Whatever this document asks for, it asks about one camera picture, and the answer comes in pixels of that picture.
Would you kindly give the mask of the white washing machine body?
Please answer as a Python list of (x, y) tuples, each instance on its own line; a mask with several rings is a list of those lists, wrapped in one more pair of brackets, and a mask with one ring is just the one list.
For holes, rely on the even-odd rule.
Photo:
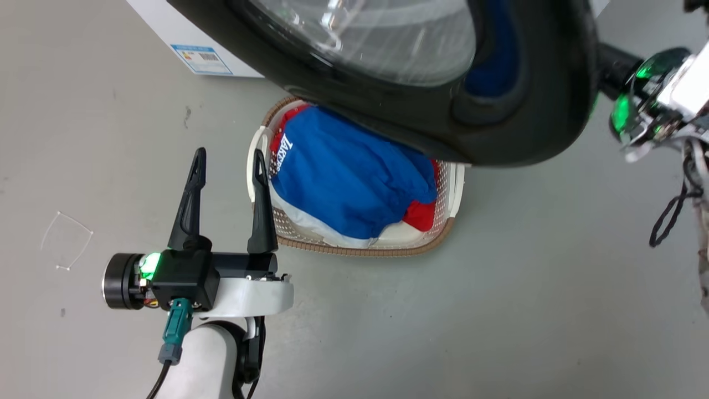
[(263, 78), (258, 71), (243, 63), (200, 30), (192, 21), (172, 7), (167, 0), (126, 0), (126, 2), (168, 47), (170, 44), (211, 47), (227, 64), (236, 78)]

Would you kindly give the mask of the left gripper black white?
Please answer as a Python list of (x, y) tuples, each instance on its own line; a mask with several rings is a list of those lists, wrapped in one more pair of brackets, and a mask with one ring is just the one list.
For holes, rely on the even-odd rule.
[(287, 274), (277, 275), (274, 252), (279, 245), (268, 166), (260, 149), (253, 156), (255, 197), (248, 253), (210, 252), (211, 241), (200, 234), (207, 155), (205, 147), (199, 147), (188, 169), (169, 249), (116, 253), (107, 263), (102, 293), (109, 308), (169, 311), (175, 300), (183, 299), (200, 318), (255, 318), (292, 307), (294, 286)]

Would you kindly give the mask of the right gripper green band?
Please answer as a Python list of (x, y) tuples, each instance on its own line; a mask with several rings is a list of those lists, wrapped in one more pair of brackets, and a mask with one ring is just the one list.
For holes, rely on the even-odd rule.
[(698, 53), (670, 48), (641, 58), (598, 44), (599, 88), (614, 102), (609, 125), (625, 160), (685, 143), (709, 149), (709, 40)]

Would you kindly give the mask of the blue garment with white print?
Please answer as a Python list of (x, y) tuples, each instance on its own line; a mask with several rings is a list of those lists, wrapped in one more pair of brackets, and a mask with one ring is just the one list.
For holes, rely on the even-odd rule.
[(314, 106), (286, 124), (274, 161), (274, 192), (348, 237), (377, 238), (438, 197), (435, 161)]

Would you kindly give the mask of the white laundry basket brown rim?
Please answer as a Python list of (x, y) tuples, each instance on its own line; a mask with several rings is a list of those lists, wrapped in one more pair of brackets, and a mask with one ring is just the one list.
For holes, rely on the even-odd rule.
[[(267, 162), (269, 162), (269, 175), (275, 172), (275, 159), (269, 149), (271, 139), (274, 137), (273, 129), (277, 128), (277, 118), (283, 116), (285, 111), (292, 107), (307, 104), (305, 101), (288, 96), (276, 102), (268, 112), (266, 112), (261, 126), (256, 130), (250, 143), (250, 153), (246, 164), (250, 166), (253, 163), (253, 152), (255, 149), (260, 149)], [(281, 238), (277, 233), (278, 242), (286, 247), (308, 250), (309, 252), (329, 253), (334, 255), (344, 256), (360, 256), (360, 257), (404, 257), (416, 256), (426, 252), (435, 250), (448, 237), (453, 230), (458, 215), (459, 205), (463, 199), (464, 191), (464, 175), (465, 164), (457, 162), (438, 161), (438, 177), (436, 178), (436, 187), (438, 188), (438, 197), (436, 198), (435, 217), (431, 230), (424, 233), (424, 238), (420, 244), (413, 248), (380, 248), (380, 249), (352, 249), (352, 248), (335, 248), (324, 247), (324, 245), (315, 245), (312, 243), (297, 242), (288, 238)]]

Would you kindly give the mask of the blue white energy label sticker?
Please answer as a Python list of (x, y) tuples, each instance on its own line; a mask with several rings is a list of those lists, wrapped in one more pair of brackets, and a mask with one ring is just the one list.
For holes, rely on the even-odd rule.
[(195, 75), (233, 76), (222, 58), (211, 47), (169, 45)]

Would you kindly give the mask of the black round washing machine door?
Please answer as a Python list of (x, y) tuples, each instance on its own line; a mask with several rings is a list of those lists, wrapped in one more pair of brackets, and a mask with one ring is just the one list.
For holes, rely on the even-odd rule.
[(590, 0), (167, 2), (288, 93), (443, 161), (546, 161), (598, 95)]

